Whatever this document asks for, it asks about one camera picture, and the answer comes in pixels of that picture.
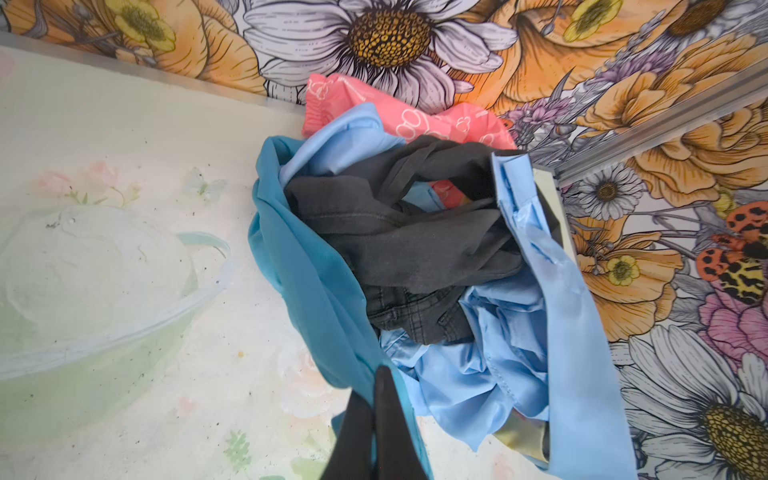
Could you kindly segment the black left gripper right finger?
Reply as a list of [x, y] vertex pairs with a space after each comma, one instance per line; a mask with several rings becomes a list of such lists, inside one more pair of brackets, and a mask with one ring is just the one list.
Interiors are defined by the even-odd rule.
[[417, 456], [392, 372], [380, 366], [374, 390], [376, 467], [380, 480], [427, 480]]

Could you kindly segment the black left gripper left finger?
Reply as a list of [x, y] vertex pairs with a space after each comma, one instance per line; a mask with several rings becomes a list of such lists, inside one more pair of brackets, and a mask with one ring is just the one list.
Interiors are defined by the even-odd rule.
[[320, 479], [373, 479], [373, 441], [374, 411], [362, 396], [352, 392], [335, 447]]

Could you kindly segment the teal cloth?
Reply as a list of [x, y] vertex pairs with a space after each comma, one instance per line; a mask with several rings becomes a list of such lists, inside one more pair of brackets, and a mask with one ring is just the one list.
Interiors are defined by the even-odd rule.
[[422, 467], [432, 476], [424, 442], [403, 380], [383, 353], [366, 315], [365, 296], [340, 254], [291, 210], [279, 180], [281, 168], [302, 143], [270, 137], [256, 164], [253, 188], [257, 214], [248, 241], [262, 274], [283, 297], [325, 380], [362, 396], [374, 411], [376, 372], [391, 372]]

